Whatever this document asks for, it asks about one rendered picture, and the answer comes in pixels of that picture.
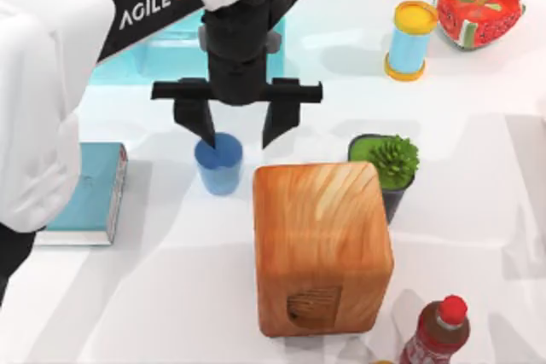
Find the light blue rack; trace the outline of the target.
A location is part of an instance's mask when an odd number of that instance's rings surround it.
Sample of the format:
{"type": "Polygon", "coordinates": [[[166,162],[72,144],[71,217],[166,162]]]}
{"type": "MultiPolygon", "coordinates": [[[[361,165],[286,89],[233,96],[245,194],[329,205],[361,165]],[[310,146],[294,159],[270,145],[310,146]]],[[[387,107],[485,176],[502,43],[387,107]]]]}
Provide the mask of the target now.
{"type": "Polygon", "coordinates": [[[203,12],[156,32],[97,66],[90,85],[145,85],[180,78],[206,78],[207,54],[200,48],[198,28],[203,12]]]}

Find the teal book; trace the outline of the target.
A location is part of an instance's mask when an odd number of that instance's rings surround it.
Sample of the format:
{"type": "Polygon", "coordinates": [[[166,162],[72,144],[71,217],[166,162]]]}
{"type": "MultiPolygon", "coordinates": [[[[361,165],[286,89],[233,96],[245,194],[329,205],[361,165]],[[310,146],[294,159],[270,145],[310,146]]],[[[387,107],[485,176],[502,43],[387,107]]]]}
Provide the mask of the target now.
{"type": "Polygon", "coordinates": [[[128,156],[121,142],[83,142],[81,175],[67,206],[38,246],[110,246],[117,230],[128,156]]]}

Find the blue and yellow can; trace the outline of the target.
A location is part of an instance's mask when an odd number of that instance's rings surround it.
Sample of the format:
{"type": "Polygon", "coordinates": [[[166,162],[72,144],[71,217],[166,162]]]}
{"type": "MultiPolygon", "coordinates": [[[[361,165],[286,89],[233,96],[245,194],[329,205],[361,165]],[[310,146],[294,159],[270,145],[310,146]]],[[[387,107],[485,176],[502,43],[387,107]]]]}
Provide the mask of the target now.
{"type": "Polygon", "coordinates": [[[430,3],[401,2],[394,11],[394,29],[384,60],[385,73],[401,82],[416,81],[426,67],[427,47],[439,15],[430,3]]]}

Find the green plant in dark pot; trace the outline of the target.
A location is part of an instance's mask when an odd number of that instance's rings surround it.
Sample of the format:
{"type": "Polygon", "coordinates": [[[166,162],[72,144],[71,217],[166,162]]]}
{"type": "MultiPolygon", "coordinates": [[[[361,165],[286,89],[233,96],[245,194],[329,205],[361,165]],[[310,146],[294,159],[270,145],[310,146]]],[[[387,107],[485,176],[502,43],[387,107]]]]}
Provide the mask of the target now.
{"type": "Polygon", "coordinates": [[[361,134],[347,148],[349,162],[370,162],[379,176],[387,223],[390,224],[419,169],[419,148],[400,135],[361,134]]]}

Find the red strawberry plant pot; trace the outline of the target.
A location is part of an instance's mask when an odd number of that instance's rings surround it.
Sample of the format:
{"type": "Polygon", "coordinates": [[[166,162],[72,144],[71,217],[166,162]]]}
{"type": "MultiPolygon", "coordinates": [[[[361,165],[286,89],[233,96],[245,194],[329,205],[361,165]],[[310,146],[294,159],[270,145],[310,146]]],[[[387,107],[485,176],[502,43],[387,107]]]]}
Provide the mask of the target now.
{"type": "Polygon", "coordinates": [[[521,0],[433,0],[443,33],[460,49],[495,42],[526,12],[521,0]]]}

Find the blue cup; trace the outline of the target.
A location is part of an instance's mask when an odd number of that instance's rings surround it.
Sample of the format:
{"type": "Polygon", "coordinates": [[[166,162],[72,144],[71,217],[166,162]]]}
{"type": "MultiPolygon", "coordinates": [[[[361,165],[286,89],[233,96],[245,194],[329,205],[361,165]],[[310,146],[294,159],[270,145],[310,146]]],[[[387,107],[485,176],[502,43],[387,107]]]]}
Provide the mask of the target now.
{"type": "Polygon", "coordinates": [[[211,147],[200,140],[195,145],[195,161],[206,190],[214,195],[229,195],[240,182],[243,148],[240,141],[228,133],[217,133],[215,142],[215,147],[211,147]]]}

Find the wooden box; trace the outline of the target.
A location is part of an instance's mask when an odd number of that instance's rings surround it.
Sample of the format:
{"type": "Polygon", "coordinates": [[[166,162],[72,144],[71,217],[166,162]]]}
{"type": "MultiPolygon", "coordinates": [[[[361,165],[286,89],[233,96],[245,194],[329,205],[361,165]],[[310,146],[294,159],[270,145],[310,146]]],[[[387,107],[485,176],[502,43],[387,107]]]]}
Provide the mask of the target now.
{"type": "Polygon", "coordinates": [[[253,225],[265,336],[362,333],[374,326],[394,257],[371,163],[259,167],[253,225]]]}

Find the brown bottle with red cap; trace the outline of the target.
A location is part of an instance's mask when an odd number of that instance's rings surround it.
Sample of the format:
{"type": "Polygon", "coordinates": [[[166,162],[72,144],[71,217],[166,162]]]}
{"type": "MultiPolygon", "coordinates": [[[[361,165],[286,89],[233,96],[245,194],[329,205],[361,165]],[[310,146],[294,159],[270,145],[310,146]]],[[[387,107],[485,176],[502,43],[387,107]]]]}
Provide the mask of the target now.
{"type": "Polygon", "coordinates": [[[450,364],[451,357],[468,341],[467,313],[466,302],[457,295],[428,303],[402,349],[399,364],[450,364]]]}

